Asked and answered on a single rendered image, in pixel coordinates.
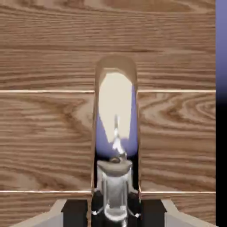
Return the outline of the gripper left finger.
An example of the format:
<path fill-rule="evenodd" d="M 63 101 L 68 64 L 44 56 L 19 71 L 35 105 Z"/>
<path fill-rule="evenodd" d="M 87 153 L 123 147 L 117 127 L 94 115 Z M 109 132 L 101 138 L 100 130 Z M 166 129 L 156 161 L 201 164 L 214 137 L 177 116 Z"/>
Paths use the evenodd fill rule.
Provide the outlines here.
<path fill-rule="evenodd" d="M 56 200 L 48 212 L 10 227 L 87 227 L 87 200 Z"/>

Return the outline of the light wood cabinet door front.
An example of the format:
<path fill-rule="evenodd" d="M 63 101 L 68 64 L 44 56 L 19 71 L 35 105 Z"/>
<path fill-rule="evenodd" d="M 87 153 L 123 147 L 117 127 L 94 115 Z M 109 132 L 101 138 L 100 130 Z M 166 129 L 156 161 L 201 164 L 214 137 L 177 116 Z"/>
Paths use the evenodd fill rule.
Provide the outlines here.
<path fill-rule="evenodd" d="M 215 0 L 0 0 L 0 89 L 94 87 L 131 58 L 149 89 L 215 89 Z"/>
<path fill-rule="evenodd" d="M 141 190 L 215 190 L 215 93 L 140 92 Z M 91 189 L 92 93 L 0 93 L 0 188 Z"/>
<path fill-rule="evenodd" d="M 215 221 L 215 193 L 145 193 L 143 199 L 171 199 L 180 212 L 208 223 Z M 88 199 L 88 193 L 0 193 L 0 227 L 9 227 L 50 210 L 58 199 Z"/>

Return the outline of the curved shiny metal handle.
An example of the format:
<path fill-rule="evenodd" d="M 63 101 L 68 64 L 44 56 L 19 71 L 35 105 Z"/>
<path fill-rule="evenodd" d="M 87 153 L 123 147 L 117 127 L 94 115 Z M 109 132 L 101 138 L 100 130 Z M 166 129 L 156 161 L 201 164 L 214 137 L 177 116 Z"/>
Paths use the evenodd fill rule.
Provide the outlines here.
<path fill-rule="evenodd" d="M 91 227 L 139 227 L 137 70 L 109 55 L 95 69 Z"/>

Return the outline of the light wood cabinet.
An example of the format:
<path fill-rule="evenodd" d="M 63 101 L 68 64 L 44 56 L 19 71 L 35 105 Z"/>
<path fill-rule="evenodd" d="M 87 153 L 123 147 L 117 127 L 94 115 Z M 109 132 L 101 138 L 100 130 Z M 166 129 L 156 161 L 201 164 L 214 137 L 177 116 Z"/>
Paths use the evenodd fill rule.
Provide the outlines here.
<path fill-rule="evenodd" d="M 78 90 L 78 89 L 54 89 L 54 90 L 50 90 L 50 89 L 24 89 L 24 90 L 15 90 L 15 89 L 10 89 L 10 90 L 3 90 L 0 89 L 0 93 L 92 93 L 94 95 L 94 87 L 91 90 Z M 149 89 L 149 90 L 141 90 L 138 87 L 138 94 L 140 92 L 151 92 L 151 93 L 155 93 L 155 92 L 213 92 L 215 93 L 215 89 L 213 90 L 187 90 L 187 89 Z M 3 190 L 0 188 L 0 193 L 88 193 L 90 194 L 90 191 L 81 191 L 81 190 L 72 190 L 72 191 L 64 191 L 64 190 Z M 215 193 L 214 191 L 142 191 L 142 194 L 145 193 L 180 193 L 180 194 L 187 194 L 187 193 L 194 193 L 194 194 L 205 194 L 205 193 Z"/>

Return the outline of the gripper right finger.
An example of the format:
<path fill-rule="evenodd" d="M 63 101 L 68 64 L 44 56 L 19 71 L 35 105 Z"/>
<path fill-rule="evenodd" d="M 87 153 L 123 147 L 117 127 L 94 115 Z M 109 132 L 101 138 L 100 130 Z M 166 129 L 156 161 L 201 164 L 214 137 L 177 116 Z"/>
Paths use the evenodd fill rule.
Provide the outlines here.
<path fill-rule="evenodd" d="M 141 227 L 218 227 L 180 212 L 171 200 L 141 201 Z"/>

